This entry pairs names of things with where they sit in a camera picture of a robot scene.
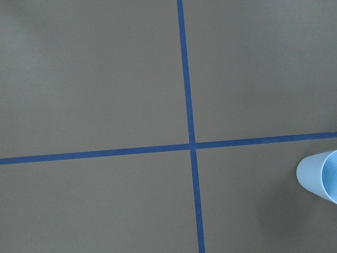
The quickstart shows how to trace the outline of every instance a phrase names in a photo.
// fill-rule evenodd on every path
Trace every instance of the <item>cup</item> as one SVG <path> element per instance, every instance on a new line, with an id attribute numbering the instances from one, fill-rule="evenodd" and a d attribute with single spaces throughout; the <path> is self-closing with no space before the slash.
<path id="1" fill-rule="evenodd" d="M 304 158 L 296 175 L 306 190 L 337 204 L 337 150 Z"/>

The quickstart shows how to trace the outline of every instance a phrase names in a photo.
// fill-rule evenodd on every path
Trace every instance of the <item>gray floor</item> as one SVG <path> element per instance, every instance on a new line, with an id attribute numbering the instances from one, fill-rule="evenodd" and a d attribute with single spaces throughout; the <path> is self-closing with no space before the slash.
<path id="1" fill-rule="evenodd" d="M 184 0 L 197 142 L 336 131 L 335 1 Z M 189 142 L 172 1 L 2 1 L 0 159 Z M 335 252 L 295 178 L 337 139 L 197 151 L 207 253 Z M 0 252 L 198 252 L 189 151 L 0 166 Z"/>

